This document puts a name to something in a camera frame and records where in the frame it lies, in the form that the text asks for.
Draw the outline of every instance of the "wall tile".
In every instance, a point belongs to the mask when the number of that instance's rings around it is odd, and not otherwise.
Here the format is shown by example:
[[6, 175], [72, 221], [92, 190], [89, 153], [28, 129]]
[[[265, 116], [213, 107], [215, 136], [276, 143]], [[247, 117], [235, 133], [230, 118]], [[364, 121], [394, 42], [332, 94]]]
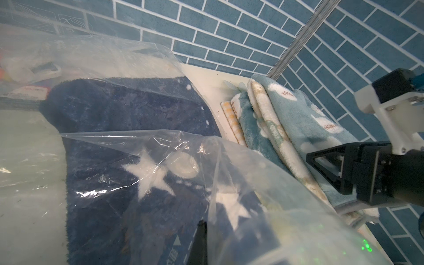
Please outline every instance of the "wall tile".
[[255, 16], [259, 14], [259, 11], [263, 5], [262, 1], [260, 0], [229, 0], [229, 2], [246, 10], [249, 13], [252, 13]]
[[215, 52], [215, 51], [212, 51], [212, 50], [210, 50], [208, 52], [208, 56], [206, 57], [206, 59], [208, 59], [210, 61], [222, 63], [222, 64], [227, 64], [227, 65], [231, 65], [234, 61], [233, 56], [226, 55], [226, 54], [223, 54], [223, 53], [218, 53], [218, 52]]
[[143, 31], [143, 41], [162, 44], [165, 47], [171, 48], [172, 39], [158, 34]]
[[303, 91], [303, 93], [306, 94], [306, 96], [308, 97], [308, 99], [312, 103], [314, 103], [319, 109], [322, 108], [322, 105], [318, 102], [318, 100], [316, 100], [316, 98], [311, 94], [311, 92], [309, 92], [309, 90], [305, 86], [301, 86], [300, 90]]
[[345, 114], [346, 111], [337, 103], [337, 101], [325, 89], [321, 89], [316, 93], [317, 98], [334, 116], [335, 119]]
[[338, 74], [338, 77], [355, 92], [368, 85], [368, 83], [349, 66], [343, 68]]
[[397, 44], [401, 44], [415, 33], [415, 30], [380, 10], [375, 11], [366, 24]]
[[337, 26], [337, 29], [361, 47], [367, 45], [375, 37], [371, 31], [359, 25], [350, 17], [345, 17]]
[[375, 65], [373, 60], [349, 42], [345, 42], [337, 52], [361, 73], [365, 73]]
[[193, 59], [193, 58], [188, 59], [188, 64], [200, 66], [200, 67], [203, 67], [203, 68], [209, 68], [209, 69], [215, 69], [216, 68], [216, 64], [209, 63], [209, 62], [206, 62], [206, 61], [197, 60], [197, 59]]
[[204, 11], [231, 24], [235, 24], [240, 15], [240, 11], [218, 0], [207, 0]]
[[418, 218], [410, 209], [393, 211], [417, 243], [424, 248], [424, 238], [418, 230]]
[[194, 42], [206, 47], [224, 51], [228, 41], [198, 31]]
[[240, 58], [237, 58], [234, 61], [234, 64], [233, 64], [233, 66], [235, 66], [235, 67], [250, 70], [250, 71], [253, 71], [253, 69], [255, 69], [256, 65], [257, 65], [256, 63], [253, 63], [251, 61], [246, 61], [246, 60], [243, 60], [243, 59], [240, 59]]
[[202, 9], [204, 0], [179, 0], [179, 1], [185, 4], [188, 4], [192, 7], [195, 7], [197, 9]]
[[287, 16], [281, 14], [280, 12], [268, 6], [267, 4], [265, 4], [259, 17], [279, 28], [283, 26], [284, 22], [287, 19]]
[[374, 7], [362, 0], [342, 0], [339, 7], [348, 11], [360, 20], [364, 20], [373, 10]]
[[250, 59], [271, 66], [274, 66], [278, 62], [277, 58], [260, 53], [258, 51], [254, 51]]
[[421, 61], [424, 61], [424, 36], [422, 34], [418, 34], [413, 37], [407, 44], [403, 46], [405, 50], [415, 55]]
[[315, 75], [334, 94], [334, 96], [337, 96], [346, 89], [345, 86], [342, 85], [325, 67], [318, 69]]
[[327, 21], [331, 24], [331, 25], [333, 25], [333, 26], [336, 26], [337, 25], [337, 23], [339, 23], [339, 21], [343, 18], [343, 16], [344, 16], [344, 14], [341, 12], [341, 11], [339, 11], [339, 10], [337, 10], [337, 9], [334, 9], [332, 12], [331, 12], [331, 14], [327, 17]]
[[377, 66], [376, 68], [374, 68], [371, 72], [369, 72], [366, 77], [371, 81], [374, 82], [377, 79], [379, 79], [380, 77], [385, 76], [387, 73], [386, 70], [384, 70], [381, 66]]
[[345, 63], [337, 57], [329, 48], [325, 45], [321, 45], [315, 54], [321, 59], [333, 72], [337, 72], [342, 68]]
[[185, 7], [181, 7], [180, 21], [209, 32], [214, 32], [216, 24], [218, 23], [218, 21], [213, 18]]
[[185, 56], [181, 56], [181, 55], [178, 55], [178, 54], [174, 54], [175, 55], [175, 57], [177, 57], [183, 64], [185, 64], [186, 62], [187, 62], [187, 58], [188, 57], [185, 57]]
[[290, 83], [292, 88], [298, 89], [302, 82], [299, 80], [299, 78], [296, 77], [296, 75], [290, 70], [290, 68], [286, 68], [283, 72], [283, 76], [287, 79], [287, 81]]
[[413, 7], [411, 7], [405, 13], [405, 15], [402, 16], [402, 18], [416, 25], [420, 29], [424, 29], [423, 14], [424, 14], [424, 3], [418, 1], [415, 3]]
[[302, 63], [296, 57], [293, 58], [293, 60], [290, 62], [290, 66], [293, 68], [294, 71], [299, 69], [301, 65]]
[[285, 0], [281, 5], [281, 9], [294, 16], [303, 23], [308, 22], [309, 18], [312, 16], [312, 12], [302, 6], [299, 2], [295, 0]]
[[368, 137], [368, 134], [366, 134], [364, 130], [356, 123], [356, 121], [354, 121], [349, 115], [346, 115], [344, 118], [340, 119], [339, 123], [359, 141]]
[[269, 47], [269, 44], [271, 44], [271, 43], [264, 40], [264, 39], [258, 38], [256, 36], [249, 35], [244, 44], [247, 45], [247, 46], [250, 46], [252, 48], [258, 49], [258, 50], [266, 51]]
[[320, 0], [303, 0], [303, 2], [307, 4], [308, 6], [315, 8], [320, 2]]
[[264, 37], [286, 47], [289, 47], [294, 40], [293, 37], [271, 27], [266, 30]]
[[97, 14], [113, 17], [112, 1], [109, 0], [90, 0], [90, 1], [74, 1], [74, 0], [58, 0], [58, 2], [75, 6]]
[[376, 39], [366, 48], [372, 56], [384, 63], [392, 71], [397, 68], [409, 69], [416, 63], [382, 39]]
[[217, 70], [218, 71], [221, 71], [221, 72], [235, 74], [235, 75], [238, 75], [241, 72], [241, 70], [238, 70], [238, 69], [235, 69], [235, 68], [231, 68], [231, 67], [228, 67], [228, 66], [223, 66], [223, 65], [218, 66]]
[[414, 242], [408, 238], [395, 238], [396, 243], [403, 250], [406, 257], [411, 261], [412, 265], [421, 265], [424, 260], [424, 255], [417, 248]]
[[260, 65], [258, 64], [258, 66], [255, 69], [255, 72], [261, 73], [261, 74], [268, 74], [269, 70], [271, 69], [271, 67], [265, 66], [265, 65]]
[[241, 15], [240, 21], [237, 24], [239, 27], [244, 28], [250, 32], [261, 35], [264, 33], [266, 26], [264, 23], [254, 19], [248, 15]]
[[399, 225], [399, 223], [392, 216], [392, 214], [389, 213], [387, 208], [384, 208], [384, 207], [379, 208], [378, 212], [381, 217], [381, 223], [384, 225], [384, 227], [387, 229], [390, 235], [394, 236], [394, 235], [406, 234], [405, 230], [403, 230], [403, 228]]
[[133, 9], [129, 6], [116, 4], [116, 13], [119, 20], [134, 23], [145, 28], [154, 28], [156, 31], [185, 39], [188, 41], [193, 40], [194, 30], [184, 27], [177, 23], [156, 17], [145, 12]]
[[321, 65], [321, 63], [305, 48], [302, 48], [297, 56], [311, 71], [317, 70], [317, 68]]
[[87, 19], [88, 23], [96, 32], [124, 39], [140, 40], [140, 30], [137, 28], [122, 25], [101, 17], [95, 17], [90, 14], [87, 14]]
[[236, 42], [243, 43], [247, 33], [225, 23], [220, 23], [216, 34]]
[[340, 36], [326, 24], [322, 24], [315, 34], [320, 36], [321, 39], [330, 45], [330, 47], [333, 49], [336, 49], [344, 41], [342, 36]]
[[144, 0], [144, 8], [177, 19], [179, 5], [169, 0]]
[[373, 2], [379, 4], [385, 9], [392, 11], [396, 15], [399, 15], [404, 11], [413, 0], [402, 0], [402, 1], [393, 1], [393, 0], [373, 0]]
[[306, 46], [308, 46], [309, 49], [311, 49], [312, 51], [315, 50], [318, 45], [321, 43], [321, 41], [319, 39], [317, 39], [315, 36], [312, 36], [308, 42], [306, 43]]
[[301, 26], [302, 25], [300, 25], [296, 21], [289, 19], [287, 20], [286, 24], [284, 24], [283, 30], [293, 35], [296, 35], [299, 29], [301, 28]]
[[240, 75], [241, 76], [244, 76], [244, 77], [252, 77], [252, 75], [253, 75], [253, 73], [252, 72], [248, 72], [248, 71], [241, 71], [241, 73], [240, 73]]
[[321, 87], [321, 84], [304, 66], [302, 66], [299, 71], [297, 71], [297, 74], [302, 79], [302, 81], [309, 87], [312, 93], [315, 93]]
[[367, 223], [368, 228], [371, 230], [373, 235], [378, 238], [380, 245], [386, 251], [387, 255], [393, 262], [406, 262], [405, 258], [400, 254], [399, 250], [393, 244], [392, 240], [388, 237], [386, 232], [379, 224]]
[[183, 53], [183, 54], [191, 55], [194, 57], [199, 57], [202, 59], [205, 57], [206, 51], [207, 51], [205, 48], [194, 46], [194, 45], [177, 41], [177, 40], [174, 41], [173, 50], [178, 53]]
[[230, 42], [225, 52], [248, 59], [252, 54], [253, 50]]
[[280, 46], [275, 45], [275, 44], [273, 43], [273, 44], [271, 44], [271, 47], [269, 47], [269, 49], [268, 49], [268, 53], [270, 53], [270, 54], [272, 54], [272, 55], [275, 55], [275, 56], [280, 57], [284, 50], [285, 50], [285, 49], [284, 49], [283, 47], [280, 47]]

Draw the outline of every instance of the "plastic bag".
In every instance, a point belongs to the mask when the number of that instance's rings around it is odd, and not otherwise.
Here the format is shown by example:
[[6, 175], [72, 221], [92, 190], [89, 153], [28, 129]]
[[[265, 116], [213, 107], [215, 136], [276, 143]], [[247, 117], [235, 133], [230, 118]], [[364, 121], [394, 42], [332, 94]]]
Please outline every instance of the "plastic bag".
[[165, 47], [2, 28], [0, 48], [3, 263], [185, 264], [203, 219], [213, 265], [385, 264], [293, 177], [216, 137]]

